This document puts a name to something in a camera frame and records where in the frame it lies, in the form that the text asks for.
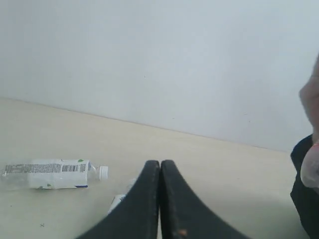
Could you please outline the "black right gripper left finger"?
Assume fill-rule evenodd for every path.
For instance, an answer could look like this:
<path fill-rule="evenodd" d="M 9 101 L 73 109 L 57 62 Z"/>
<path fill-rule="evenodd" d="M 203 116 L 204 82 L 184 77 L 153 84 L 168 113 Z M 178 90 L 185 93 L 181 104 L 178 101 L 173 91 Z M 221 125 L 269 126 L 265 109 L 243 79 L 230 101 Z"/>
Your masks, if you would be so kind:
<path fill-rule="evenodd" d="M 158 161 L 145 163 L 124 199 L 80 239 L 156 239 L 158 235 Z"/>

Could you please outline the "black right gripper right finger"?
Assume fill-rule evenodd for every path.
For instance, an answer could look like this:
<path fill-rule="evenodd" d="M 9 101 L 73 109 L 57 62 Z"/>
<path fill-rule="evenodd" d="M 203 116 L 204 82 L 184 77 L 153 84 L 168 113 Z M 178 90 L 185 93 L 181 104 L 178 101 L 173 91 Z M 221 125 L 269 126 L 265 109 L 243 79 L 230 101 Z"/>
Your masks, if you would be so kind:
<path fill-rule="evenodd" d="M 159 209 L 163 239 L 247 238 L 200 200 L 172 160 L 161 162 Z"/>

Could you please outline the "person's black sleeve forearm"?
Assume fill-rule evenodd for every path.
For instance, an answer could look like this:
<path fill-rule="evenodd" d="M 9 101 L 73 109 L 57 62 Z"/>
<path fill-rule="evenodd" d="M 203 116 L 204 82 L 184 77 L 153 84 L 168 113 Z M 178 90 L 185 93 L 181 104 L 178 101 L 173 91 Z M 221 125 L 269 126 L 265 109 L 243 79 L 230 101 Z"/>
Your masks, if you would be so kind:
<path fill-rule="evenodd" d="M 303 185 L 300 177 L 301 165 L 306 153 L 313 145 L 309 135 L 296 144 L 291 160 L 297 172 L 290 196 L 299 214 L 301 224 L 311 239 L 319 237 L 319 195 Z"/>

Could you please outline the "person's bare hand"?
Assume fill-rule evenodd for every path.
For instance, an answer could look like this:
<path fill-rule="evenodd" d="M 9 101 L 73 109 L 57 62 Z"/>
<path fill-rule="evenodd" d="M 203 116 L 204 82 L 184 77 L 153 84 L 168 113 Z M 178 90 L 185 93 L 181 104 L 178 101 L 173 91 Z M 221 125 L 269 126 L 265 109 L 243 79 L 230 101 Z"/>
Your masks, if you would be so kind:
<path fill-rule="evenodd" d="M 317 56 L 310 78 L 300 89 L 299 96 L 312 126 L 313 143 L 319 141 L 319 57 Z"/>

